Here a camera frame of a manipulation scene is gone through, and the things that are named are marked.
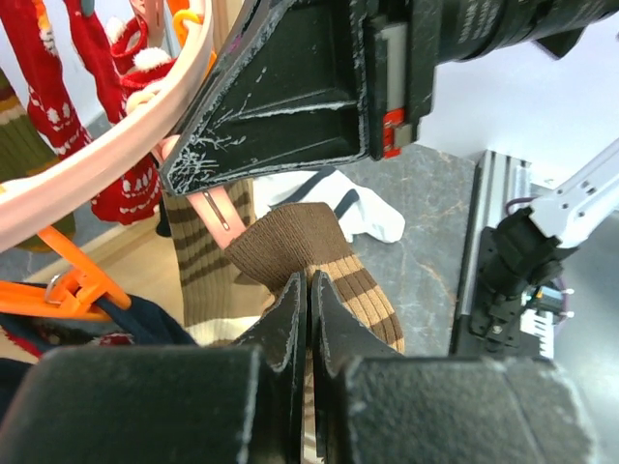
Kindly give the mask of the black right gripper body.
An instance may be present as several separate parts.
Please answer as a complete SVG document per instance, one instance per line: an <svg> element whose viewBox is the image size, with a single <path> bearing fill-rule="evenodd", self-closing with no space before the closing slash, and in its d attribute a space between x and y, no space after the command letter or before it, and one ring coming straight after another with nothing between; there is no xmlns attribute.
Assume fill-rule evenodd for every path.
<svg viewBox="0 0 619 464"><path fill-rule="evenodd" d="M367 1L368 155L398 156L432 110L437 66L533 42L553 59L587 26L618 11L615 1Z"/></svg>

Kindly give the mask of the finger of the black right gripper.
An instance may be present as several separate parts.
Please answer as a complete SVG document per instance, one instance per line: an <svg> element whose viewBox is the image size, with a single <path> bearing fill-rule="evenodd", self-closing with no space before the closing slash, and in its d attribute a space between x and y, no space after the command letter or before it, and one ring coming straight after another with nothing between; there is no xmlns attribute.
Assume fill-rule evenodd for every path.
<svg viewBox="0 0 619 464"><path fill-rule="evenodd" d="M247 1L161 168L188 195L379 156L367 28L375 1Z"/></svg>

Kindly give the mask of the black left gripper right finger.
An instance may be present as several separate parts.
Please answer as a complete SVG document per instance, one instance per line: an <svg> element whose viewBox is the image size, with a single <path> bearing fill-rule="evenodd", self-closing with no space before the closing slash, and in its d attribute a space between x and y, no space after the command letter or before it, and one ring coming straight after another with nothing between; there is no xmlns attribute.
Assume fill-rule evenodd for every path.
<svg viewBox="0 0 619 464"><path fill-rule="evenodd" d="M311 285L317 454L327 463L596 463L567 373L543 359L410 358Z"/></svg>

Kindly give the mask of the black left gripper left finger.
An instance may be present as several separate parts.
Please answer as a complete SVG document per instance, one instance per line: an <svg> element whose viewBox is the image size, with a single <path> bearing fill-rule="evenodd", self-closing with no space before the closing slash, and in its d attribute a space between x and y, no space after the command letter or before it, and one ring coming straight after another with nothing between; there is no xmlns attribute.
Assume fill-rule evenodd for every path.
<svg viewBox="0 0 619 464"><path fill-rule="evenodd" d="M5 463L298 463L306 279L232 344L64 347L25 376Z"/></svg>

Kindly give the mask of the brown striped sock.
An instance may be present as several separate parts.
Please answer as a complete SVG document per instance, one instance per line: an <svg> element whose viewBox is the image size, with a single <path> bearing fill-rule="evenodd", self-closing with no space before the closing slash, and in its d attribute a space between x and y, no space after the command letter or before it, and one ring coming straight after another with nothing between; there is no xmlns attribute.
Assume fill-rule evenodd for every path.
<svg viewBox="0 0 619 464"><path fill-rule="evenodd" d="M323 203L288 204L224 251L274 303L232 344L245 370L240 458L399 463L392 368L404 358L398 317Z"/></svg>
<svg viewBox="0 0 619 464"><path fill-rule="evenodd" d="M177 256L184 326L200 345L228 344L261 317L273 297L226 258L187 199L165 194L163 205Z"/></svg>

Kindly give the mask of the pink round clip hanger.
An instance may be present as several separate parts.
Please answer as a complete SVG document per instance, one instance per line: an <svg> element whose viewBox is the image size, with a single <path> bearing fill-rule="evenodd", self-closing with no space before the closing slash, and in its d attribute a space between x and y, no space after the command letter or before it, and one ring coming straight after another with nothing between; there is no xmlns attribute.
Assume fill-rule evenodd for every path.
<svg viewBox="0 0 619 464"><path fill-rule="evenodd" d="M101 322L107 316L95 308L97 300L108 299L122 309L131 306L130 296L52 225L149 152L160 160L172 159L172 149L180 145L172 128L212 74L207 63L214 47L211 2L191 1L188 12L176 18L188 33L185 45L166 77L134 99L132 112L78 153L36 176L11 181L2 193L1 248L39 235L71 265L44 287L2 282L2 312Z"/></svg>

